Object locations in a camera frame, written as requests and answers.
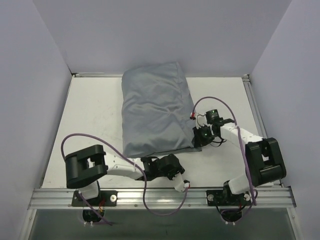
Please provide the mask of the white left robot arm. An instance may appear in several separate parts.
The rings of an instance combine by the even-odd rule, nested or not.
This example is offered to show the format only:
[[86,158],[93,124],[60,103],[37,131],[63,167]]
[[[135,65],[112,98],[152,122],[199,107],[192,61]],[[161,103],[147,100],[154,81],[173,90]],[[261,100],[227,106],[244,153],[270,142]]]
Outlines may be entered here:
[[78,189],[90,206],[101,201],[98,180],[105,175],[130,178],[135,181],[153,181],[168,178],[176,191],[185,192],[190,182],[183,179],[185,169],[179,159],[169,154],[162,158],[130,158],[128,161],[106,153],[100,144],[72,152],[65,157],[66,187]]

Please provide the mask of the grey pillowcase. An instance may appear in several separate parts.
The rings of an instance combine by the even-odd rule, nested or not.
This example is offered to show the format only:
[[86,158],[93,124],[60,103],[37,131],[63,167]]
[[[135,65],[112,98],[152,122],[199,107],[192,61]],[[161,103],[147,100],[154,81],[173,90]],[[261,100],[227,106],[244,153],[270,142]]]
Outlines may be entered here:
[[122,148],[129,158],[197,152],[194,102],[178,62],[127,70],[123,94]]

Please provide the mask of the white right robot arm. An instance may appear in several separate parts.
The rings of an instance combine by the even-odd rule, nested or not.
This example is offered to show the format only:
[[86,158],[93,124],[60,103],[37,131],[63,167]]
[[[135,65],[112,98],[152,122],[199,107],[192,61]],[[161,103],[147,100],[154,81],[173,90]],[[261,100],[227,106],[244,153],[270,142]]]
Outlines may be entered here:
[[220,117],[216,109],[204,115],[193,112],[190,119],[196,121],[193,128],[195,148],[210,145],[219,138],[217,144],[230,142],[240,149],[244,157],[244,173],[223,184],[221,197],[226,204],[232,205],[240,195],[251,193],[255,187],[287,176],[282,152],[275,138],[264,138],[238,127],[233,119]]

